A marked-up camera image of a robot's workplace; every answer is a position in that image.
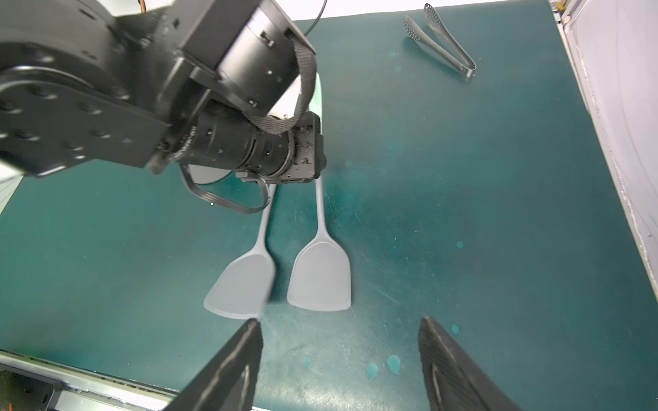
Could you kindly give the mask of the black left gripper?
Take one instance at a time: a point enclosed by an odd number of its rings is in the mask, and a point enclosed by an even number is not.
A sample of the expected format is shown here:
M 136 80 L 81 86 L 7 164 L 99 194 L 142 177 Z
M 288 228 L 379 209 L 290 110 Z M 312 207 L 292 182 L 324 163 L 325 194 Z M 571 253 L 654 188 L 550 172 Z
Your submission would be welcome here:
M 320 118 L 313 112 L 305 113 L 292 129 L 273 135 L 250 123 L 240 111 L 213 103 L 196 119 L 194 137 L 179 162 L 287 184 L 318 178 L 327 158 Z

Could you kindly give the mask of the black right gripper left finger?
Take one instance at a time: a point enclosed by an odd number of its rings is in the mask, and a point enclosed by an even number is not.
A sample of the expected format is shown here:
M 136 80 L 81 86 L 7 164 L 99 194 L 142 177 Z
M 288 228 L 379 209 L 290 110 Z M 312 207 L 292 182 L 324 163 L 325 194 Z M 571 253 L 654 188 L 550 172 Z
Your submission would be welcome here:
M 247 320 L 164 411 L 252 409 L 262 349 L 260 322 Z

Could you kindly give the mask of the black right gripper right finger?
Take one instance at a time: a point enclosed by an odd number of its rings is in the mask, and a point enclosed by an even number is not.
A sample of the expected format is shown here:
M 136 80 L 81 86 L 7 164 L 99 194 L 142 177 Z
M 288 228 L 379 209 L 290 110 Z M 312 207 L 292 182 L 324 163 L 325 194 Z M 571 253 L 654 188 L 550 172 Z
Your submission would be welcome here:
M 510 399 L 433 318 L 422 318 L 418 349 L 430 409 L 514 410 Z

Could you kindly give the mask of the mint grey spatula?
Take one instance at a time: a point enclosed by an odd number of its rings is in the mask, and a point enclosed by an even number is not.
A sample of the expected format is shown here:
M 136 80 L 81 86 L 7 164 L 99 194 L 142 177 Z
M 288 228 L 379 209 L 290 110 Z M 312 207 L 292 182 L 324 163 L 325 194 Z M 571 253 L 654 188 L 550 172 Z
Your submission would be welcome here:
M 229 263 L 204 299 L 204 308 L 210 313 L 233 320 L 258 319 L 263 315 L 276 275 L 266 244 L 276 190 L 275 184 L 268 186 L 270 203 L 262 212 L 255 246 Z
M 316 312 L 351 308 L 351 262 L 327 230 L 323 181 L 315 181 L 317 232 L 294 261 L 287 301 L 291 306 Z

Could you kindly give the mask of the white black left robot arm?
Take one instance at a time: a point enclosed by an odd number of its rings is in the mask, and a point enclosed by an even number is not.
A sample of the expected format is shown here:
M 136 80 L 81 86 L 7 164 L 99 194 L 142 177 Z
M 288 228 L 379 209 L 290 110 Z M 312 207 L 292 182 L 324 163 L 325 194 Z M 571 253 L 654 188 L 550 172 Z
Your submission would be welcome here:
M 315 50 L 274 1 L 1 4 L 1 165 L 44 177 L 103 160 L 306 183 L 326 166 Z

